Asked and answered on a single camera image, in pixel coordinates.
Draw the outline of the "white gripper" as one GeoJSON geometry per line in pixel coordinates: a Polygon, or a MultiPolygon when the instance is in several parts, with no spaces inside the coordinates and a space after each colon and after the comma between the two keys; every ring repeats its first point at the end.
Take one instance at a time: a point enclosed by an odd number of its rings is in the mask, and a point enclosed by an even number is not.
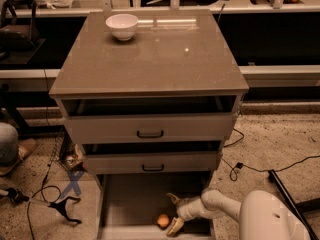
{"type": "Polygon", "coordinates": [[[201,217],[202,201],[199,197],[181,199],[173,193],[167,193],[167,197],[176,205],[178,217],[174,217],[167,230],[167,237],[174,237],[184,226],[185,221],[191,221],[201,217]]]}

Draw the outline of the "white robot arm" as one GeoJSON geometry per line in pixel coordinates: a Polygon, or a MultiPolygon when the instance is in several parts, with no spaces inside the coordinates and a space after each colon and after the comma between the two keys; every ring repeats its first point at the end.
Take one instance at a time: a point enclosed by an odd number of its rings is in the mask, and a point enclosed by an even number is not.
{"type": "Polygon", "coordinates": [[[240,240],[311,240],[301,220],[266,191],[254,190],[242,202],[213,188],[206,188],[200,196],[192,198],[179,198],[172,193],[167,196],[176,206],[177,214],[167,231],[168,237],[174,237],[187,221],[213,219],[222,211],[239,223],[240,240]]]}

